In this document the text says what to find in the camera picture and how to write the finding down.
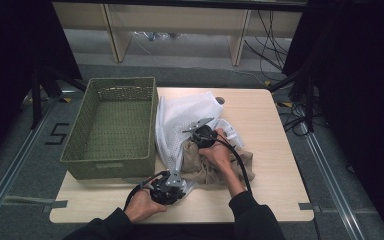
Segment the white mesh laundry bag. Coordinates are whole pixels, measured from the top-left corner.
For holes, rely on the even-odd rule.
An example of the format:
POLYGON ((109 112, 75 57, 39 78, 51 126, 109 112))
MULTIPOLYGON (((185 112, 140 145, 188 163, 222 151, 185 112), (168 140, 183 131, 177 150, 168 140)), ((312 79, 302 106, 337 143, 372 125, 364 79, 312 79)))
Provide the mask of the white mesh laundry bag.
POLYGON ((236 130, 220 118, 224 99, 211 91, 168 100, 161 96, 156 115, 156 146, 163 164, 170 172, 185 166, 183 143, 200 127, 222 128, 234 147, 244 143, 236 130))

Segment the clear plastic wrap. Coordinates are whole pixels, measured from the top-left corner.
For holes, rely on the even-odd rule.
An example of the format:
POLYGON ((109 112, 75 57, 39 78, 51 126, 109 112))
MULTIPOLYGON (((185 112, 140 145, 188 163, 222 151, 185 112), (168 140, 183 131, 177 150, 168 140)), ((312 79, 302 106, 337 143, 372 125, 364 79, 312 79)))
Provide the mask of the clear plastic wrap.
POLYGON ((165 32, 136 32, 136 35, 143 35, 149 41, 178 39, 181 33, 165 33, 165 32))

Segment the person's right hand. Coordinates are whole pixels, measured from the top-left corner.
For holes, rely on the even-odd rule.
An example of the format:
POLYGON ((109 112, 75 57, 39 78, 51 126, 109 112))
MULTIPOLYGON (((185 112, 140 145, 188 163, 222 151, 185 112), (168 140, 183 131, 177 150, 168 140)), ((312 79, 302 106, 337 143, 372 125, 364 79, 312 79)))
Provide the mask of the person's right hand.
POLYGON ((199 154, 204 156, 220 172, 227 174, 232 171, 228 142, 225 140, 224 131, 221 128, 217 128, 216 132, 217 141, 209 148, 201 148, 199 154))

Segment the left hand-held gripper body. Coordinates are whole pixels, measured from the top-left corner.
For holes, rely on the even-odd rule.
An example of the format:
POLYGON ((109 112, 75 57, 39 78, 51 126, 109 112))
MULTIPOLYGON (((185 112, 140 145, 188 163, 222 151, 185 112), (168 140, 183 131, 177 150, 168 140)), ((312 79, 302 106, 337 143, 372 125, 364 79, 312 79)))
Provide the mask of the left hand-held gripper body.
POLYGON ((172 205, 186 195, 186 181, 177 170, 158 173, 151 186, 151 199, 162 205, 172 205))

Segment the green woven basket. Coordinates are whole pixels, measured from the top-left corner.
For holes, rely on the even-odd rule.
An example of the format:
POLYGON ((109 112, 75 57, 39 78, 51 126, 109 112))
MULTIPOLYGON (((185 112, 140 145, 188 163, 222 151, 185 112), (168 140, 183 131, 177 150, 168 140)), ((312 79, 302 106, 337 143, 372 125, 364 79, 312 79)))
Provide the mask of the green woven basket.
POLYGON ((157 106, 153 77, 90 80, 60 162, 77 180, 153 174, 157 106))

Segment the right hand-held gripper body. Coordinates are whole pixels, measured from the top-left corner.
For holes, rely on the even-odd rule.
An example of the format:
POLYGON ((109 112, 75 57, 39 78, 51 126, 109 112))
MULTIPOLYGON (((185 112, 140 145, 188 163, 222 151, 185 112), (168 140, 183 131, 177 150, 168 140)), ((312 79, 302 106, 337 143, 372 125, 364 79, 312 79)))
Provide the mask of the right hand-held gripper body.
POLYGON ((212 120, 213 117, 192 122, 183 133, 190 133, 190 140, 199 148, 209 148, 217 140, 217 132, 209 126, 212 120))

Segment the person's left hand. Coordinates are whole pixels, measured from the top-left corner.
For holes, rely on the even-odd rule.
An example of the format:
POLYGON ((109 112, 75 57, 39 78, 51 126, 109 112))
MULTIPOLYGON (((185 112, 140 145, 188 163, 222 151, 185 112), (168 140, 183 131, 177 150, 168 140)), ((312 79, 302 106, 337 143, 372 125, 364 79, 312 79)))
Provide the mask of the person's left hand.
POLYGON ((153 201, 149 190, 145 189, 139 190, 133 195, 124 213, 132 223, 138 223, 154 214, 166 211, 167 207, 153 201))

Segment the black curtain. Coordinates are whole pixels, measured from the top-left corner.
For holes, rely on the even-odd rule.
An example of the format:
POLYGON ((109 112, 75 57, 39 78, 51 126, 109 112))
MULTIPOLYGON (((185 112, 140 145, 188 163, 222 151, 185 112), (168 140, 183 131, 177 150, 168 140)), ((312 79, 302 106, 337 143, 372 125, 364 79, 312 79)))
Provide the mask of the black curtain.
POLYGON ((285 75, 309 61, 317 39, 328 36, 312 61, 325 117, 384 222, 384 0, 307 0, 285 75))
POLYGON ((0 144, 37 77, 51 89, 81 73, 52 0, 0 0, 0 144))

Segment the black metal stand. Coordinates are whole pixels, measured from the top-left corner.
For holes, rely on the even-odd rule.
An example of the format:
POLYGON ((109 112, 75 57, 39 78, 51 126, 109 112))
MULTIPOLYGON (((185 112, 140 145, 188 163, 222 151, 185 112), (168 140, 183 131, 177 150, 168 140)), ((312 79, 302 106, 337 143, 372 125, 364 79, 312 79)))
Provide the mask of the black metal stand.
POLYGON ((35 129, 42 120, 41 89, 45 90, 45 93, 49 98, 59 98, 62 94, 62 90, 57 83, 58 80, 62 80, 82 92, 86 91, 86 86, 81 83, 79 79, 73 78, 50 66, 38 65, 31 76, 31 96, 33 105, 32 129, 35 129))
POLYGON ((306 124, 307 130, 313 132, 314 81, 311 70, 308 67, 301 67, 290 76, 269 87, 268 90, 274 93, 288 84, 293 84, 289 92, 289 99, 292 102, 299 102, 305 99, 304 123, 306 124))

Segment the metal floor rail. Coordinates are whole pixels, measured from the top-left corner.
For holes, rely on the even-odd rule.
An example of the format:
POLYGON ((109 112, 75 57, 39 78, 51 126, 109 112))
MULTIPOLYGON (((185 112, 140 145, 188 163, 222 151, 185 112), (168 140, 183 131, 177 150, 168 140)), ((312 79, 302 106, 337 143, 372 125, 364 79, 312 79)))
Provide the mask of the metal floor rail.
POLYGON ((23 144, 21 145, 20 149, 18 150, 17 154, 11 161, 9 167, 7 168, 5 174, 0 180, 0 207, 5 199, 5 196, 9 192, 10 188, 12 187, 13 183, 15 182, 15 179, 19 175, 25 161, 27 160, 28 156, 30 155, 30 152, 37 141, 38 136, 41 134, 43 130, 43 126, 46 124, 48 120, 48 116, 50 115, 51 111, 57 104, 58 99, 57 98, 50 98, 47 103, 44 106, 44 110, 42 112, 43 118, 38 122, 38 124, 29 131, 27 137, 23 141, 23 144))
POLYGON ((338 214, 351 240, 366 240, 365 234, 355 216, 351 205, 346 199, 329 163, 320 146, 316 135, 309 130, 305 123, 301 123, 301 129, 306 131, 307 143, 315 157, 319 171, 325 181, 326 187, 336 206, 338 214))

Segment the beige garment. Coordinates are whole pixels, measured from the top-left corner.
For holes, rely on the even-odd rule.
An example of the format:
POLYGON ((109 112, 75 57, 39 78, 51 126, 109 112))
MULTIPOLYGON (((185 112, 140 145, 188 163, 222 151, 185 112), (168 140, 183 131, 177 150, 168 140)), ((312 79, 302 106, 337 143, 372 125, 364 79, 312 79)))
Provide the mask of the beige garment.
MULTIPOLYGON (((199 154, 198 145, 191 140, 186 140, 182 145, 183 163, 181 167, 181 177, 185 180, 195 181, 198 184, 224 184, 223 174, 207 158, 199 154)), ((253 154, 251 152, 238 149, 248 180, 255 178, 252 169, 253 154)))

